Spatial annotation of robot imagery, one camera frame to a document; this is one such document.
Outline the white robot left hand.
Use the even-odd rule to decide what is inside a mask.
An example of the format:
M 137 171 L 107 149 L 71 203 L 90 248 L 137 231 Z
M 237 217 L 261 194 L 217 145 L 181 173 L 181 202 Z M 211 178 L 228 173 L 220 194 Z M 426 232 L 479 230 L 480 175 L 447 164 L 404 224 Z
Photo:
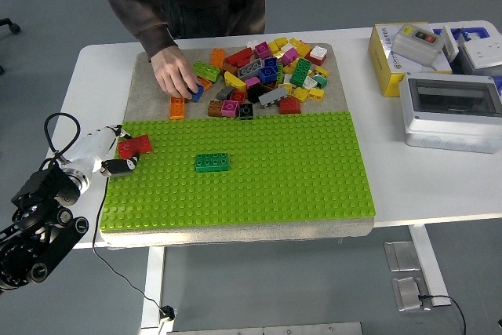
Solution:
M 100 172 L 105 177 L 120 177 L 131 173 L 139 162 L 139 154 L 106 160 L 119 137 L 132 139 L 121 125 L 105 126 L 89 133 L 70 149 L 63 167 L 76 170 L 86 178 L 90 178 L 95 172 Z

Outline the person's right hand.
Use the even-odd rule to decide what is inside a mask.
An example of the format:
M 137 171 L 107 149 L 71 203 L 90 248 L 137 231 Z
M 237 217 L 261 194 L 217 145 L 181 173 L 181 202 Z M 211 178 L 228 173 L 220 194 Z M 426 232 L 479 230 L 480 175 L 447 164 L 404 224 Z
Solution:
M 151 58 L 151 65 L 161 89 L 171 96 L 191 99 L 198 92 L 198 78 L 186 56 L 177 46 L 170 46 Z

